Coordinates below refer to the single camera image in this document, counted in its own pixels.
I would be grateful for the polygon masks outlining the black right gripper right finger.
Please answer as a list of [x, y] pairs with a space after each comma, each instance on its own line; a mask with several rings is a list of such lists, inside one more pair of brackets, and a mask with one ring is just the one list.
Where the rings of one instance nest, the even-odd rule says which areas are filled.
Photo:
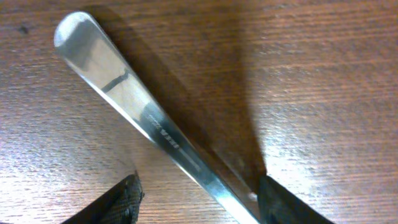
[[268, 175], [259, 179], [257, 202], [261, 223], [333, 224]]

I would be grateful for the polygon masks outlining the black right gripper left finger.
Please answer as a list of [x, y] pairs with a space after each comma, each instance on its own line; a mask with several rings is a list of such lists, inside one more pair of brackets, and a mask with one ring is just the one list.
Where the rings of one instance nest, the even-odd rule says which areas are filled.
[[63, 224], [135, 224], [144, 198], [138, 173], [125, 177]]

